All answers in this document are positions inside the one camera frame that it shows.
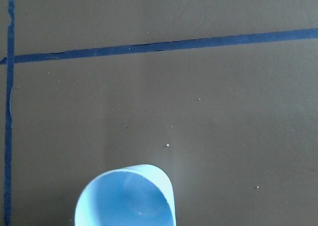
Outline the light blue cup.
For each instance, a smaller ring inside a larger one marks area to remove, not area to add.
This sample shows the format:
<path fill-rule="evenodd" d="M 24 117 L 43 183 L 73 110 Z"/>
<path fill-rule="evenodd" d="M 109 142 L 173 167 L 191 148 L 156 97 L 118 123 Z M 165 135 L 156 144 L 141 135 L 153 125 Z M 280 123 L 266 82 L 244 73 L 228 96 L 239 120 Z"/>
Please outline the light blue cup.
<path fill-rule="evenodd" d="M 76 226 L 174 226 L 171 180 L 160 168 L 141 164 L 105 172 L 83 189 Z"/>

